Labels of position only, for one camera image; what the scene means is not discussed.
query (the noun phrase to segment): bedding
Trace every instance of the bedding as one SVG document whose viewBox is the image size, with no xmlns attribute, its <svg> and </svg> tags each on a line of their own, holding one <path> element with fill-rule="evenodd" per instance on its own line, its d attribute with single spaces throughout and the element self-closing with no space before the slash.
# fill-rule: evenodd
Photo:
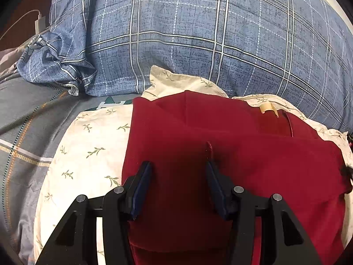
<svg viewBox="0 0 353 265">
<path fill-rule="evenodd" d="M 174 74 L 157 66 L 151 68 L 149 79 L 152 85 L 143 92 L 142 97 L 151 101 L 185 90 L 228 98 L 223 90 L 207 79 Z M 341 150 L 345 164 L 353 165 L 353 153 L 345 134 L 338 130 L 328 130 L 322 124 L 306 118 L 284 99 L 274 95 L 234 98 L 246 101 L 253 107 L 271 102 L 275 109 L 297 116 L 315 129 L 320 138 L 334 142 Z M 81 112 L 68 127 L 49 166 L 38 198 L 34 224 L 35 260 L 76 196 L 86 194 L 92 198 L 105 195 L 121 184 L 132 109 L 133 104 L 125 104 Z M 214 109 L 210 106 L 208 110 L 212 113 Z M 353 234 L 353 193 L 345 195 L 345 204 L 341 234 L 344 246 Z M 98 262 L 102 265 L 105 260 L 101 219 L 98 219 L 97 237 Z"/>
<path fill-rule="evenodd" d="M 129 223 L 136 265 L 213 265 L 225 259 L 232 224 L 215 214 L 210 202 L 205 173 L 210 155 L 234 185 L 264 197 L 280 193 L 320 264 L 334 264 L 343 252 L 343 196 L 352 191 L 351 180 L 342 176 L 339 148 L 299 118 L 283 110 L 278 117 L 263 114 L 244 101 L 192 91 L 152 102 L 138 97 L 133 107 L 122 181 L 144 160 L 153 164 L 142 212 Z M 255 229 L 250 257 L 260 255 L 260 232 Z M 244 234 L 246 242 L 250 235 Z M 276 263 L 286 264 L 282 258 Z"/>
<path fill-rule="evenodd" d="M 58 85 L 31 84 L 19 74 L 0 76 L 0 226 L 24 264 L 34 263 L 38 196 L 66 129 L 84 110 L 135 96 L 74 97 Z"/>
<path fill-rule="evenodd" d="M 17 65 L 30 82 L 142 93 L 156 64 L 353 128 L 352 24 L 335 0 L 52 0 L 49 19 L 43 45 Z"/>
</svg>

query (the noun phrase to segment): bed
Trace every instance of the bed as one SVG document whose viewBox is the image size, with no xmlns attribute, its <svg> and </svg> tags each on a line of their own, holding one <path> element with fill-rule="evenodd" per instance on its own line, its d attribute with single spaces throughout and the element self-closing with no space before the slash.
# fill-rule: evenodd
<svg viewBox="0 0 353 265">
<path fill-rule="evenodd" d="M 351 132 L 352 32 L 336 0 L 52 0 L 49 31 L 0 77 L 5 242 L 35 262 L 38 196 L 65 131 L 142 94 L 154 64 L 229 97 L 278 95 Z"/>
</svg>

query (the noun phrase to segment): crumpled fabric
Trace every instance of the crumpled fabric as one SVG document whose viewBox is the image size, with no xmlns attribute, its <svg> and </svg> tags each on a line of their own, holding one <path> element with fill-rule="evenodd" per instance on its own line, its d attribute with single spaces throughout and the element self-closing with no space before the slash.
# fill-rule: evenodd
<svg viewBox="0 0 353 265">
<path fill-rule="evenodd" d="M 0 77 L 16 70 L 16 64 L 23 52 L 22 47 L 0 52 Z"/>
<path fill-rule="evenodd" d="M 142 212 L 130 222 L 136 265 L 221 264 L 231 222 L 213 211 L 206 182 L 206 144 L 220 172 L 252 194 L 279 193 L 313 242 L 323 265 L 343 252 L 341 151 L 295 115 L 261 113 L 246 102 L 185 91 L 136 98 L 122 181 L 153 164 Z M 255 239 L 261 238 L 257 231 Z M 258 242 L 254 255 L 260 252 Z"/>
<path fill-rule="evenodd" d="M 59 62 L 53 55 L 50 53 L 50 48 L 49 47 L 44 47 L 47 45 L 45 40 L 43 39 L 42 35 L 37 35 L 34 36 L 34 38 L 29 42 L 28 46 L 24 49 L 22 56 L 17 62 L 16 65 L 16 70 L 18 70 L 20 73 L 23 70 L 23 68 L 28 64 L 29 70 L 26 72 L 26 75 L 28 75 L 28 78 L 30 79 L 31 82 L 33 83 L 51 83 L 54 82 L 60 86 L 65 86 L 68 87 L 68 92 L 69 94 L 73 96 L 78 96 L 79 94 L 79 88 L 77 86 L 77 81 L 80 81 L 79 77 L 74 77 L 70 74 L 71 71 L 74 72 L 74 75 L 76 75 L 77 70 L 71 66 L 71 65 L 66 65 L 62 64 Z M 45 60 L 39 60 L 39 59 L 31 59 L 31 56 L 33 53 L 38 54 L 37 52 L 40 51 L 40 55 L 42 57 L 51 57 L 51 63 Z M 31 63 L 32 66 L 35 68 L 41 68 L 40 72 L 35 72 L 31 73 Z M 59 66 L 60 70 L 63 72 L 67 73 L 69 76 L 73 78 L 74 81 L 68 81 L 68 82 L 60 82 L 58 81 L 53 74 L 55 73 L 55 68 L 54 66 L 57 65 Z"/>
</svg>

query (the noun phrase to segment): red towel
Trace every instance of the red towel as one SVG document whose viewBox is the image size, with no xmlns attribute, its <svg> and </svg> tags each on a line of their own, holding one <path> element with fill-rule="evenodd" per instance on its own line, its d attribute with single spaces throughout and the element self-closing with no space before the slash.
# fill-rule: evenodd
<svg viewBox="0 0 353 265">
<path fill-rule="evenodd" d="M 343 251 L 344 193 L 352 189 L 340 172 L 342 153 L 298 117 L 278 114 L 190 91 L 152 102 L 134 99 L 123 181 L 142 161 L 154 165 L 141 215 L 130 223 L 137 265 L 223 263 L 231 223 L 213 211 L 210 201 L 207 142 L 220 172 L 235 185 L 258 196 L 281 194 L 323 264 L 334 263 Z"/>
</svg>

